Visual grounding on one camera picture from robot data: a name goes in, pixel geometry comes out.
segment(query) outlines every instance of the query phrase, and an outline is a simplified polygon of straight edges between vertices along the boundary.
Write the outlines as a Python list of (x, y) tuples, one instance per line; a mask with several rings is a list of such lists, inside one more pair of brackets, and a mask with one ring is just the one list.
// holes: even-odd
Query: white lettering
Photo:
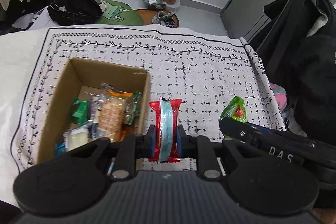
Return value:
[(293, 157), (292, 154), (289, 154), (289, 155), (287, 156), (287, 159), (289, 160), (289, 162), (292, 162), (292, 157)]
[(281, 151), (281, 152), (279, 153), (279, 155), (278, 155), (278, 158), (281, 158), (281, 159), (282, 159), (282, 154), (283, 154), (283, 152)]
[(271, 149), (269, 150), (269, 154), (274, 155), (274, 153), (275, 153), (275, 147), (271, 146)]

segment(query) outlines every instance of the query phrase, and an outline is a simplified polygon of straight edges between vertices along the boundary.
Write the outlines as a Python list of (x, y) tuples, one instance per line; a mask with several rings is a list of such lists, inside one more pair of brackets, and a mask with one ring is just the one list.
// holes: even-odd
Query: cardboard box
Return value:
[(63, 142), (63, 132), (71, 125), (74, 98), (89, 100), (91, 95), (85, 92), (100, 94), (101, 83), (108, 83), (126, 92), (142, 92), (140, 115), (135, 118), (132, 126), (134, 134), (144, 133), (150, 99), (150, 79), (149, 72), (141, 68), (84, 58), (69, 59), (50, 102), (41, 133), (37, 163), (55, 157), (55, 144)]

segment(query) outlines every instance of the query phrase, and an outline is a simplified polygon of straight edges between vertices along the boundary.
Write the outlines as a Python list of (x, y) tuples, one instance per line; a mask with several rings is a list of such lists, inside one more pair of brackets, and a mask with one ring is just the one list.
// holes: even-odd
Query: cartoon rug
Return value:
[(137, 11), (123, 2), (114, 0), (95, 0), (99, 3), (103, 16), (95, 24), (142, 26), (142, 17)]

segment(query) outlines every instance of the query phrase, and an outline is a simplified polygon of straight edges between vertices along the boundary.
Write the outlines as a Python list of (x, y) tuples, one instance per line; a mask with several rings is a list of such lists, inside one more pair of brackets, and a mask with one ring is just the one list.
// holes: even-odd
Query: sneaker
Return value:
[(173, 15), (171, 13), (166, 14), (164, 11), (159, 11), (158, 14), (153, 17), (152, 23), (167, 26), (169, 28), (175, 28)]

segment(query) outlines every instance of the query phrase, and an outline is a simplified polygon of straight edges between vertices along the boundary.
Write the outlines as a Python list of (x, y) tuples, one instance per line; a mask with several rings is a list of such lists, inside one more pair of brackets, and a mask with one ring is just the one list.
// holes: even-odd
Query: black round disc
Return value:
[(242, 207), (277, 216), (311, 210), (319, 194), (318, 181), (310, 172), (271, 156), (239, 162), (228, 188)]
[(86, 159), (53, 161), (33, 166), (16, 178), (13, 192), (24, 212), (72, 214), (90, 207), (102, 196), (106, 178)]

